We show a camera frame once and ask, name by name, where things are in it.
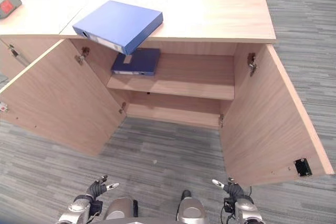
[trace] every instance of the wooden cabinet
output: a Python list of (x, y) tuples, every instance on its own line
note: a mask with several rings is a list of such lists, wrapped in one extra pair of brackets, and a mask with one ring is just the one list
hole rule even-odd
[(0, 40), (0, 72), (9, 80), (59, 39), (9, 36)]
[[(90, 155), (125, 116), (219, 129), (227, 172), (243, 185), (296, 179), (293, 162), (301, 158), (314, 175), (333, 173), (272, 45), (190, 55), (192, 44), (176, 47), (187, 54), (162, 53), (154, 77), (129, 77), (111, 74), (112, 49), (62, 39), (0, 91), (9, 108), (3, 118)], [(80, 65), (75, 56), (85, 47), (90, 53)]]
[[(75, 34), (71, 25), (96, 1), (59, 35), (40, 36), (37, 47), (25, 47), (36, 36), (1, 37), (12, 71), (0, 90), (8, 105), (2, 119), (89, 155), (102, 150), (126, 116), (217, 129), (227, 173), (243, 185), (297, 179), (294, 162), (301, 159), (313, 175), (333, 173), (270, 44), (266, 0), (116, 1), (163, 11), (164, 24), (141, 45), (161, 50), (156, 75), (112, 75), (117, 52)], [(10, 61), (8, 44), (31, 64)]]
[(1, 90), (4, 120), (96, 155), (125, 118), (90, 66), (69, 40), (45, 51)]

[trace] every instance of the open cabinet door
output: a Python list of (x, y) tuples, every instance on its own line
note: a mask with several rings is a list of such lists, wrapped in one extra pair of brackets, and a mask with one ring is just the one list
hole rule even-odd
[(0, 39), (0, 72), (12, 80), (24, 68), (25, 66), (11, 55), (7, 45)]
[[(248, 67), (251, 53), (255, 53), (257, 65), (252, 76)], [(313, 175), (333, 174), (272, 45), (237, 46), (235, 99), (220, 133), (228, 176), (242, 185), (298, 179), (294, 162), (302, 158), (307, 159)]]
[(0, 90), (1, 119), (96, 155), (125, 113), (70, 40), (60, 40)]

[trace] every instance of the cabinet top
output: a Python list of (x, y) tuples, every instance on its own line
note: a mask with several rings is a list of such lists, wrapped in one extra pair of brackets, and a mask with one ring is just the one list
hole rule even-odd
[[(33, 17), (38, 2), (43, 11)], [(0, 21), (1, 35), (55, 35), (61, 38), (80, 38), (72, 25), (97, 9), (107, 0), (76, 3), (68, 10), (70, 0), (30, 0)], [(156, 9), (163, 12), (163, 24), (148, 40), (217, 41), (273, 43), (276, 36), (266, 0), (113, 0)], [(18, 29), (25, 19), (34, 23)]]

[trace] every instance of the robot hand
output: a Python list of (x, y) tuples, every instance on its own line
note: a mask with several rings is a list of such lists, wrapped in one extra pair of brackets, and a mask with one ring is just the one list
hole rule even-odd
[(93, 200), (96, 200), (96, 198), (106, 191), (115, 189), (119, 186), (119, 183), (111, 184), (106, 186), (103, 184), (107, 181), (107, 175), (101, 176), (99, 179), (97, 179), (95, 182), (92, 183), (91, 186), (86, 191), (86, 195), (90, 196)]
[(212, 183), (230, 195), (229, 198), (224, 198), (223, 206), (226, 212), (231, 213), (226, 220), (227, 224), (233, 215), (236, 217), (238, 224), (265, 224), (252, 198), (245, 195), (241, 186), (235, 183), (232, 178), (228, 179), (228, 184), (221, 183), (215, 179), (212, 180)]
[(106, 191), (115, 189), (119, 183), (105, 185), (107, 175), (101, 176), (94, 181), (86, 191), (85, 195), (77, 196), (67, 211), (62, 214), (57, 224), (87, 224), (95, 216), (100, 215), (103, 202), (97, 200), (97, 197)]

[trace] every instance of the blue folder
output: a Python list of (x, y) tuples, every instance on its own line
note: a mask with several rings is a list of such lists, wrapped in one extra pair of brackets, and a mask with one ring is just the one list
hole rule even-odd
[(108, 1), (73, 25), (75, 32), (129, 55), (163, 22), (162, 12)]
[(118, 54), (112, 73), (153, 76), (159, 57), (160, 50), (153, 48), (138, 48), (131, 55)]

